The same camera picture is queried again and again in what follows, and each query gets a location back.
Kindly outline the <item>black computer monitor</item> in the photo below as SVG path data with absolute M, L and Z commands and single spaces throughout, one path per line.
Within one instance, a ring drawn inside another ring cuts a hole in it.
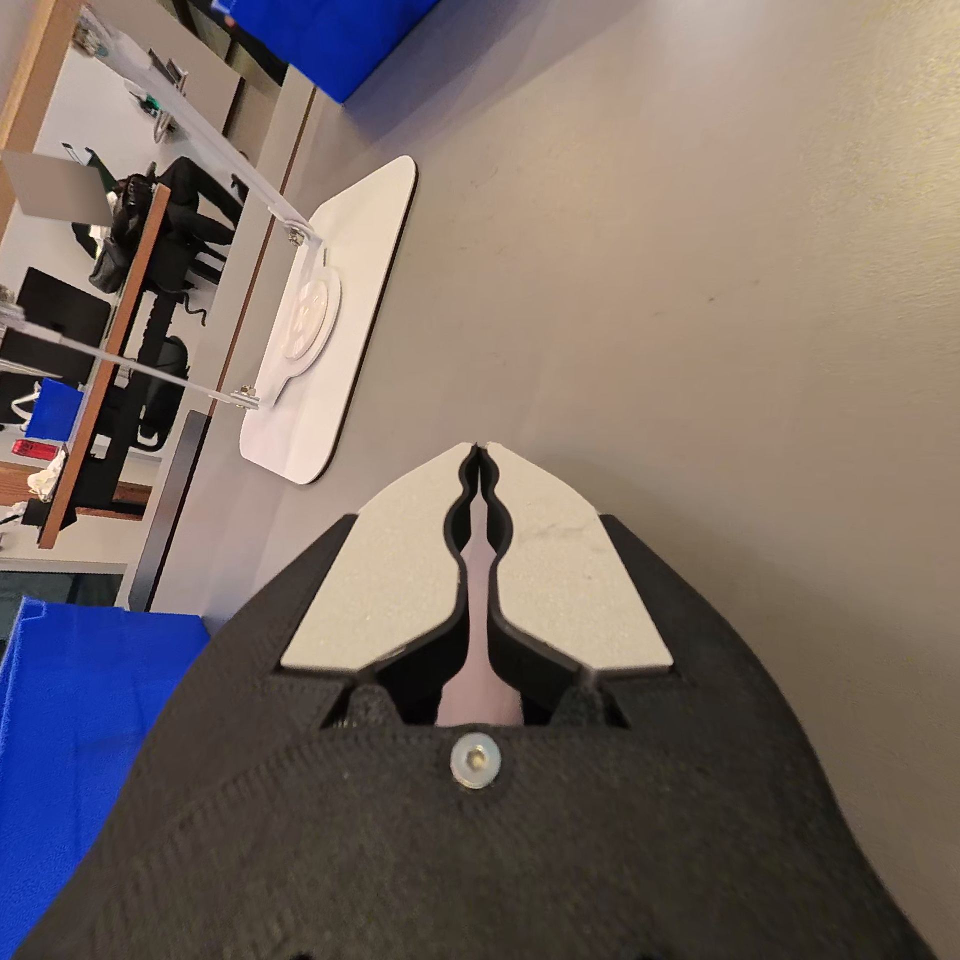
M 34 267 L 28 268 L 16 302 L 28 321 L 93 347 L 100 347 L 113 312 L 102 297 Z M 4 335 L 1 357 L 54 375 L 74 388 L 89 381 L 94 362 L 83 352 L 16 331 Z

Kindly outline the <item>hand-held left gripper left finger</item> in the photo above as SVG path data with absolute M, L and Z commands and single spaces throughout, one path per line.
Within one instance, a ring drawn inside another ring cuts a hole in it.
M 358 511 L 279 659 L 283 671 L 376 683 L 408 722 L 438 707 L 470 645 L 463 549 L 478 455 L 458 443 Z

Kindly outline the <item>black office chair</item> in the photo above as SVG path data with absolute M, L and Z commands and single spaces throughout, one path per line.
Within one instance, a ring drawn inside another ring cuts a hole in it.
M 150 170 L 146 178 L 149 186 L 170 191 L 147 271 L 151 288 L 179 294 L 190 289 L 191 277 L 219 285 L 222 270 L 204 258 L 226 263 L 226 255 L 217 249 L 233 244 L 243 202 L 187 156 L 161 174 Z
M 167 336 L 161 346 L 157 368 L 177 378 L 189 373 L 188 350 L 177 336 Z M 150 378 L 132 446 L 146 453 L 160 453 L 173 429 L 186 389 Z

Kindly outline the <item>white document stand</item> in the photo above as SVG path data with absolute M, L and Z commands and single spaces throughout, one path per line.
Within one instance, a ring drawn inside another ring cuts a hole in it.
M 306 218 L 110 22 L 106 10 L 103 2 L 79 7 L 78 22 L 92 36 L 95 57 L 148 92 L 200 150 L 236 174 L 297 248 L 252 388 L 214 390 L 126 357 L 121 367 L 243 408 L 239 450 L 246 461 L 295 485 L 311 484 L 330 466 L 339 442 L 411 207 L 417 165 L 400 156 Z M 21 307 L 4 304 L 2 333 L 9 331 L 107 359 L 101 348 L 44 329 Z

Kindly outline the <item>blue bin with divider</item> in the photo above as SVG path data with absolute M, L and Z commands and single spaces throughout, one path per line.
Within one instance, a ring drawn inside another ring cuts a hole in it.
M 212 9 L 346 102 L 436 1 L 223 1 Z

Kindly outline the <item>black bag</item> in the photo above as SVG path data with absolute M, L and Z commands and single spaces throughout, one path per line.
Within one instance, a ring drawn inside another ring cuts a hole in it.
M 102 236 L 88 278 L 103 294 L 118 292 L 127 280 L 150 214 L 156 184 L 154 171 L 130 174 L 118 184 L 111 204 L 111 226 Z

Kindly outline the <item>silver laptop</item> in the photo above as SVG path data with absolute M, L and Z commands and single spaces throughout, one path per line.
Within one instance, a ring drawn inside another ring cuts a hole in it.
M 109 227 L 114 212 L 95 168 L 39 153 L 2 150 L 13 194 L 29 217 Z

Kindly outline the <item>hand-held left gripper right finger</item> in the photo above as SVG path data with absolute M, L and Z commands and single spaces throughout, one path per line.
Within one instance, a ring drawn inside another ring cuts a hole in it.
M 569 690 L 663 676 L 674 657 L 600 513 L 501 443 L 484 447 L 488 658 L 537 718 Z

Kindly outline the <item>person's left hand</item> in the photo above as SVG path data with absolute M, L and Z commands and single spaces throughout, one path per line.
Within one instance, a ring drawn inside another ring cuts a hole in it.
M 489 659 L 489 574 L 495 551 L 484 536 L 474 535 L 462 558 L 468 594 L 467 653 L 460 671 L 442 690 L 436 725 L 522 726 L 521 695 L 498 677 Z

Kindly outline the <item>wooden office desk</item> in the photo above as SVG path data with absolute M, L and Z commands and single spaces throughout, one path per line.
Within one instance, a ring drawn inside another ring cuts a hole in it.
M 95 426 L 107 390 L 112 385 L 120 367 L 127 365 L 127 361 L 121 357 L 121 351 L 127 341 L 131 324 L 137 317 L 143 283 L 162 228 L 170 195 L 171 191 L 165 185 L 155 186 L 140 242 L 130 264 L 118 304 L 113 311 L 105 346 L 101 348 L 106 354 L 106 359 L 98 358 L 93 368 L 92 381 L 81 406 L 78 422 L 67 445 L 68 452 L 57 478 L 50 509 L 43 525 L 39 528 L 36 545 L 41 550 L 53 549 L 65 526 L 68 508 L 73 503 L 82 469 L 96 436 Z

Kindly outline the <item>small blue box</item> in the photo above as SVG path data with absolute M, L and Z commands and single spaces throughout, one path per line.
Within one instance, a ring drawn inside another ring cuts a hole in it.
M 44 377 L 24 429 L 25 438 L 53 444 L 69 442 L 85 398 L 82 390 Z

